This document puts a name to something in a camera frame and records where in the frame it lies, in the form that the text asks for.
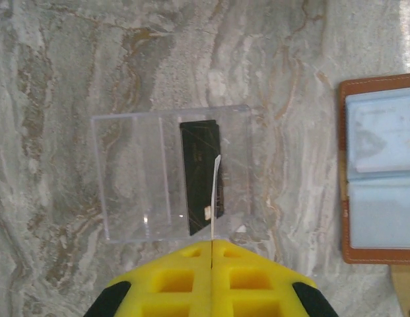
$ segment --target black card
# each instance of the black card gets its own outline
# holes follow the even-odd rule
[[[180,124],[184,175],[190,235],[211,224],[210,206],[213,185],[213,169],[216,157],[221,153],[219,126],[215,120],[183,122]],[[215,215],[224,213],[222,192],[222,168],[217,175]]]

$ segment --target marble surface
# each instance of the marble surface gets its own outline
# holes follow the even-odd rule
[[[410,0],[0,0],[0,316],[82,316],[180,245],[105,243],[92,115],[243,103],[269,229],[234,239],[400,316],[388,267],[341,259],[336,88],[405,72]]]

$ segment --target wooden surface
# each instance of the wooden surface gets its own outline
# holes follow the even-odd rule
[[[410,316],[410,265],[391,265],[391,277],[404,317]]]

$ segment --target card holder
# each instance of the card holder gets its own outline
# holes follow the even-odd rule
[[[410,264],[410,74],[340,84],[339,179],[345,261]]]

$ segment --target marble countertop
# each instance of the marble countertop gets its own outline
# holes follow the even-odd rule
[[[0,316],[82,316],[179,246],[105,243],[92,115],[228,104],[260,114],[269,227],[238,243],[340,316],[400,316],[387,266],[341,258],[336,88],[406,72],[410,0],[0,0]]]

